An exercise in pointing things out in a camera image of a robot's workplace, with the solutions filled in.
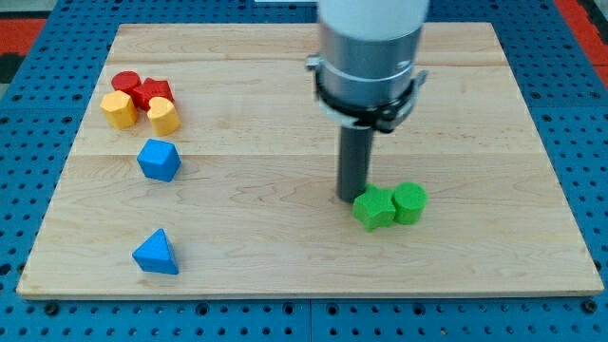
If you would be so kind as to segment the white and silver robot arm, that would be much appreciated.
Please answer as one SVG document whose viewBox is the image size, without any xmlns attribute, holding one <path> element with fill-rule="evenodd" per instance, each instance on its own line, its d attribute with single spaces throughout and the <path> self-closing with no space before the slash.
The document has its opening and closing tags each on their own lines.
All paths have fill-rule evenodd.
<svg viewBox="0 0 608 342">
<path fill-rule="evenodd" d="M 392 132 L 427 73 L 414 74 L 428 0 L 319 0 L 319 51 L 308 57 L 315 95 L 346 128 Z"/>
</svg>

